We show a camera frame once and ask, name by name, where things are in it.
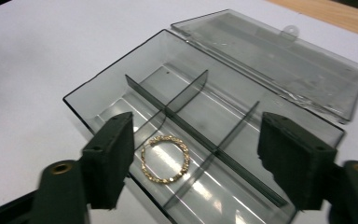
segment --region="white table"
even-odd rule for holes
[[[91,134],[62,97],[176,21],[226,8],[283,29],[358,62],[358,35],[265,1],[42,1],[0,6],[0,205],[38,185],[55,161],[80,157]],[[347,136],[337,163],[358,160],[358,108],[341,126]],[[297,215],[295,223],[327,223],[322,212]],[[92,211],[93,223],[165,223],[162,214],[129,184],[115,211]]]

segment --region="box lid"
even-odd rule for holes
[[[283,31],[224,10],[172,24],[191,45],[229,64],[281,97],[346,123],[358,101],[358,63]]]

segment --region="gold chain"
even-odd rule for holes
[[[158,177],[153,176],[150,174],[146,169],[146,161],[145,161],[145,146],[142,147],[142,154],[141,154],[141,160],[142,160],[142,171],[146,175],[146,177],[156,183],[159,184],[171,184],[175,181],[177,181],[180,177],[182,177],[185,173],[188,171],[188,165],[190,164],[190,155],[188,154],[187,146],[183,143],[183,141],[177,137],[173,137],[171,135],[160,135],[156,136],[149,140],[147,145],[150,145],[151,147],[155,146],[158,142],[172,142],[175,145],[177,145],[183,152],[183,156],[185,158],[185,162],[182,165],[182,169],[179,171],[178,174],[171,178],[166,179],[160,179]]]

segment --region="clear plastic box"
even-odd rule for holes
[[[231,49],[225,52],[221,49],[223,45],[214,49],[209,46],[217,41],[216,38],[221,45],[221,38],[231,37],[219,35],[221,31],[205,26],[205,22],[212,26],[217,22],[217,27],[229,32],[226,23],[230,25],[239,19],[256,23],[256,27],[253,23],[234,23],[236,29],[246,29],[253,35],[260,35],[261,31],[257,29],[271,29],[251,19],[247,21],[231,10],[176,23],[173,31],[162,30],[152,36],[64,97],[67,105],[93,133],[114,115],[133,113],[136,151],[131,176],[164,214],[177,223],[289,223],[292,220],[295,207],[257,156],[263,112],[292,119],[332,147],[336,147],[344,135],[343,130],[332,122],[277,92],[274,85],[281,85],[281,81],[292,75],[284,73],[282,65],[288,64],[291,72],[302,66],[302,63],[289,64],[290,57],[294,56],[287,48],[282,49],[284,53],[281,55],[279,45],[272,49],[272,45],[255,41],[258,37],[244,38],[252,39],[253,45],[261,45],[257,49],[260,52],[256,58],[261,60],[257,66],[261,66],[263,57],[264,60],[269,57],[268,50],[283,63],[281,66],[273,61],[267,63],[281,70],[274,73],[276,81],[271,78],[266,82],[262,80],[264,77],[255,77],[260,73],[253,71],[257,66],[253,64],[250,71],[250,65],[245,65],[255,57],[247,55],[247,52],[252,54],[252,47],[237,49],[234,54],[243,54],[243,60],[232,62],[233,55],[228,55]],[[209,39],[196,42],[194,38],[199,34]],[[295,49],[309,56],[308,59],[299,57],[307,62],[325,53],[320,49],[316,53]],[[342,69],[326,60],[318,60],[333,70]],[[342,59],[334,55],[332,61]],[[326,70],[315,63],[307,66]],[[356,63],[345,66],[358,68]],[[306,70],[304,76],[311,76],[309,69]],[[141,148],[152,137],[167,134],[186,143],[191,161],[187,174],[170,185],[162,185],[150,181],[142,172]],[[183,154],[179,147],[163,143],[149,150],[145,159],[154,175],[165,178],[180,171]]]

